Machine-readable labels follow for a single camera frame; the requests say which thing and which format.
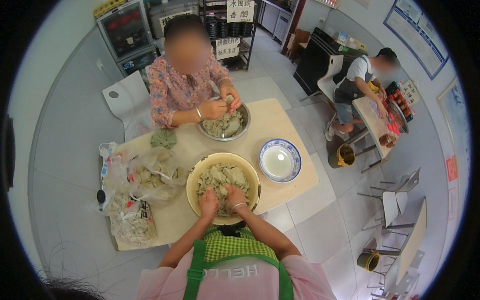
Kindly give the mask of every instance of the wooden table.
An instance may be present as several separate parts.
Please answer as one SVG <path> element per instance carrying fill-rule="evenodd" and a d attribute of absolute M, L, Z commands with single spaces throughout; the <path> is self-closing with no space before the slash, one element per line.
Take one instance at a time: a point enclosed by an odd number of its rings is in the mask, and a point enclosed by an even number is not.
<path fill-rule="evenodd" d="M 373 109 L 371 102 L 373 102 L 373 100 L 370 100 L 370 98 L 367 96 L 353 100 L 352 104 L 359 113 L 366 128 L 361 130 L 357 135 L 353 136 L 346 142 L 347 144 L 354 144 L 361 138 L 365 137 L 365 135 L 367 135 L 368 133 L 370 133 L 370 135 L 372 136 L 375 145 L 365 148 L 360 153 L 356 153 L 356 155 L 358 156 L 360 154 L 364 154 L 376 148 L 378 149 L 378 153 L 380 154 L 381 159 L 371 164 L 370 167 L 366 170 L 362 170 L 362 174 L 368 172 L 374 167 L 378 167 L 383 162 L 385 162 L 386 157 L 391 150 L 391 148 L 380 145 L 379 140 L 382 135 L 389 133 L 389 130 L 387 128 L 388 120 L 387 118 L 381 119 L 377 116 L 377 112 Z"/>
<path fill-rule="evenodd" d="M 185 124 L 175 129 L 178 142 L 172 151 L 182 160 L 187 169 L 192 168 L 202 157 L 216 152 L 231 152 L 248 160 L 255 167 L 262 185 L 262 197 L 255 209 L 256 214 L 261 214 L 312 188 L 319 179 L 305 146 L 278 100 L 271 98 L 256 101 L 248 103 L 247 107 L 251 114 L 251 123 L 247 132 L 240 138 L 229 142 L 214 141 L 201 135 L 195 124 Z M 134 146 L 138 154 L 142 154 L 151 148 L 152 134 L 153 132 L 126 142 L 120 145 L 117 151 L 125 146 Z M 292 182 L 275 183 L 260 169 L 258 164 L 260 148 L 265 142 L 274 138 L 290 141 L 300 153 L 302 169 Z M 185 189 L 168 206 L 153 207 L 152 214 L 158 236 L 152 243 L 142 248 L 176 242 L 198 219 L 188 203 Z M 139 248 L 127 245 L 118 239 L 116 241 L 120 251 Z"/>

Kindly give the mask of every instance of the trash bin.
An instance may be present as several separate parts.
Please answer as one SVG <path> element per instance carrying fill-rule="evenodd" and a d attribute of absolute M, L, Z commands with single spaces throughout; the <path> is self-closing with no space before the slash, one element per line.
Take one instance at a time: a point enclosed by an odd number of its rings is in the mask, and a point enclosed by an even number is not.
<path fill-rule="evenodd" d="M 328 155 L 328 164 L 332 168 L 350 167 L 355 162 L 355 152 L 348 144 L 342 144 L 336 151 Z"/>
<path fill-rule="evenodd" d="M 357 266 L 364 268 L 368 272 L 373 272 L 380 261 L 380 254 L 377 252 L 360 253 L 357 258 Z"/>

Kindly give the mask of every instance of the floral blouse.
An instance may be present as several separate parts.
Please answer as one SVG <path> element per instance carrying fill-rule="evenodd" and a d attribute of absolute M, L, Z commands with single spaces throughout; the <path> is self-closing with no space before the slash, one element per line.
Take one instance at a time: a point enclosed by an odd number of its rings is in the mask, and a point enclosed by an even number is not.
<path fill-rule="evenodd" d="M 177 72 L 169 64 L 165 55 L 158 57 L 150 67 L 150 107 L 152 123 L 160 128 L 172 128 L 173 113 L 177 110 L 190 110 L 210 99 L 214 90 L 210 81 L 217 86 L 224 79 L 232 78 L 213 55 L 213 47 L 207 65 L 192 74 L 196 81 L 192 87 L 187 75 Z"/>

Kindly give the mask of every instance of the denim shorts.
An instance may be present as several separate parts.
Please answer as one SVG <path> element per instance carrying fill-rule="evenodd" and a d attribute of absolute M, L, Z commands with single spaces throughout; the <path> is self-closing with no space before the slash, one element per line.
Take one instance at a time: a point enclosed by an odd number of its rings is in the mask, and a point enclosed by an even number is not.
<path fill-rule="evenodd" d="M 360 118 L 360 114 L 351 104 L 335 103 L 338 121 L 340 124 L 353 124 L 353 118 Z"/>

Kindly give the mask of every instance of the green apron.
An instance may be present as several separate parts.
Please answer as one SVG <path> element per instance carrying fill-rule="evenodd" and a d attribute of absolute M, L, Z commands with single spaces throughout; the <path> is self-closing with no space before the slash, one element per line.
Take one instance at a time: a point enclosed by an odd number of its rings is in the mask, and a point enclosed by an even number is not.
<path fill-rule="evenodd" d="M 257 241 L 246 228 L 238 229 L 240 237 L 224 236 L 217 227 L 210 228 L 203 240 L 193 242 L 193 257 L 187 270 L 187 287 L 183 300 L 197 298 L 200 283 L 204 278 L 204 269 L 211 269 L 219 262 L 239 258 L 255 257 L 271 263 L 279 273 L 279 300 L 293 300 L 293 286 L 285 267 L 278 261 L 272 248 Z"/>

